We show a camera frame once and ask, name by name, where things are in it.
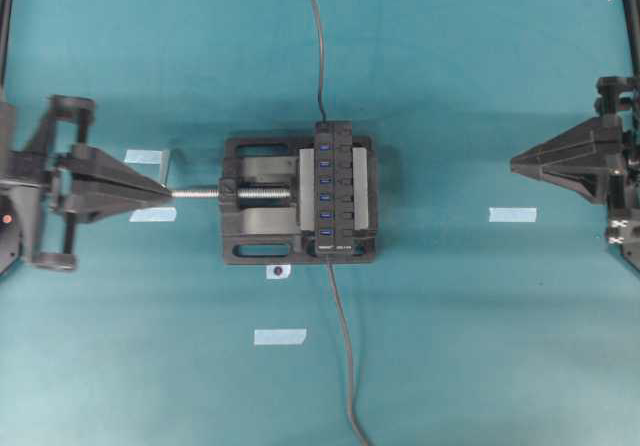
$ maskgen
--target masking tape strip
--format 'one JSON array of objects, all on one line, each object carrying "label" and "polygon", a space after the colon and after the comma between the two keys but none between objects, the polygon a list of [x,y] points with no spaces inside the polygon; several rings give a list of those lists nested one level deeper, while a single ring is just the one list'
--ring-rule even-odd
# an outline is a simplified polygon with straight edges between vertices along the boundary
[{"label": "masking tape strip", "polygon": [[162,151],[150,149],[127,149],[124,156],[125,163],[136,164],[160,164],[162,162]]},{"label": "masking tape strip", "polygon": [[176,220],[174,207],[136,209],[129,218],[132,223],[170,223]]},{"label": "masking tape strip", "polygon": [[256,329],[254,346],[300,346],[307,338],[306,329]]},{"label": "masking tape strip", "polygon": [[490,223],[535,223],[538,208],[489,208]]}]

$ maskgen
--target teal tablecloth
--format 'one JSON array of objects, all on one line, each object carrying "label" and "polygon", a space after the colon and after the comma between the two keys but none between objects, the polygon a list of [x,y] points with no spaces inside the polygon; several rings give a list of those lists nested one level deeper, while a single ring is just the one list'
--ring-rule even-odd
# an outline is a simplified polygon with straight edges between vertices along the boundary
[{"label": "teal tablecloth", "polygon": [[[329,115],[379,153],[379,258],[337,268],[375,444],[638,444],[639,276],[603,208],[508,163],[630,74],[621,0],[318,1]],[[310,131],[316,74],[307,0],[14,2],[18,142],[47,96],[88,96],[92,144],[173,149],[174,187],[216,182],[231,135]],[[81,228],[75,274],[3,278],[0,444],[355,444],[325,270],[267,281],[219,234],[215,203],[184,202]],[[263,328],[308,335],[254,347]]]}]

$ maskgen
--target sticker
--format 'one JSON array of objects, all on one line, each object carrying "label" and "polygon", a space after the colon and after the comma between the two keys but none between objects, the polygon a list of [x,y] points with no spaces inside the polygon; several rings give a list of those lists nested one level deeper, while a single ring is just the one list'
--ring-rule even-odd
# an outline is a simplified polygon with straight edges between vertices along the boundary
[{"label": "sticker", "polygon": [[153,151],[150,149],[127,149],[124,162],[136,164],[160,164],[162,162],[162,151]]},{"label": "sticker", "polygon": [[146,208],[136,209],[129,221],[132,223],[169,223],[176,220],[176,208]]},{"label": "sticker", "polygon": [[307,339],[306,329],[256,329],[254,346],[300,346]]},{"label": "sticker", "polygon": [[538,208],[489,208],[490,223],[535,223]]},{"label": "sticker", "polygon": [[290,264],[267,265],[267,279],[287,279],[291,274]]}]

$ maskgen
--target table surface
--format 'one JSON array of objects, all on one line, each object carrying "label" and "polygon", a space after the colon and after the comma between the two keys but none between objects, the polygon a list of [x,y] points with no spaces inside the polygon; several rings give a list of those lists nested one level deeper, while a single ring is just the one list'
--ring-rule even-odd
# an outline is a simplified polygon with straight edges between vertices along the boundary
[{"label": "table surface", "polygon": [[[631,73],[621,0],[318,1],[327,111],[379,155],[379,257],[336,268],[374,443],[637,444],[639,276],[604,208],[509,172]],[[11,28],[16,144],[49,95],[90,97],[91,144],[169,148],[182,187],[217,181],[226,138],[318,119],[308,0],[15,0]],[[3,278],[0,443],[355,444],[324,268],[225,266],[215,202],[177,209],[80,228],[74,274]],[[255,347],[270,328],[308,334]]]}]

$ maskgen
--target power cord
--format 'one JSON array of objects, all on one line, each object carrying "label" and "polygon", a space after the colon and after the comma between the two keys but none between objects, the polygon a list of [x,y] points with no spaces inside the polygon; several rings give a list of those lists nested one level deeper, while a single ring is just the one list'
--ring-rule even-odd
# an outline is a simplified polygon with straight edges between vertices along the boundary
[{"label": "power cord", "polygon": [[318,2],[316,0],[310,1],[311,8],[313,9],[313,17],[316,22],[316,30],[318,31],[318,52],[320,56],[318,71],[318,108],[320,108],[322,121],[326,122],[327,113],[324,110],[324,103],[322,102],[322,93],[324,91],[324,33],[322,32],[322,20],[320,19],[320,8],[318,8]]},{"label": "power cord", "polygon": [[[319,74],[318,74],[318,108],[320,108],[320,114],[322,115],[322,121],[327,121],[327,113],[324,110],[324,104],[322,102],[322,93],[324,90],[324,33],[322,32],[322,21],[320,19],[320,8],[318,8],[318,2],[316,0],[310,0],[311,7],[313,9],[313,17],[316,22],[316,30],[318,31],[318,44],[319,44]],[[333,292],[333,299],[338,309],[338,316],[340,318],[340,330],[342,331],[342,337],[344,339],[344,347],[347,355],[347,418],[351,424],[353,432],[358,437],[360,444],[363,446],[369,446],[364,431],[358,423],[358,418],[353,409],[354,403],[354,371],[353,371],[353,349],[351,347],[351,337],[349,336],[349,327],[347,325],[347,318],[344,315],[344,309],[342,308],[342,300],[340,299],[340,292],[336,285],[336,276],[333,272],[333,265],[331,260],[327,259],[327,271],[329,272],[329,283],[331,284],[331,290]]]},{"label": "power cord", "polygon": [[340,330],[342,331],[342,337],[344,339],[344,348],[347,353],[347,418],[351,423],[353,432],[356,433],[360,443],[363,446],[369,446],[369,441],[362,431],[358,418],[353,409],[354,400],[354,373],[353,373],[353,350],[351,348],[351,337],[349,336],[349,327],[347,326],[347,318],[344,315],[344,309],[342,308],[342,301],[340,300],[340,293],[338,292],[338,286],[336,285],[336,276],[333,273],[333,265],[330,261],[327,261],[327,270],[329,271],[329,282],[331,283],[331,289],[333,291],[333,299],[336,302],[336,308],[338,309],[338,315],[340,317]]}]

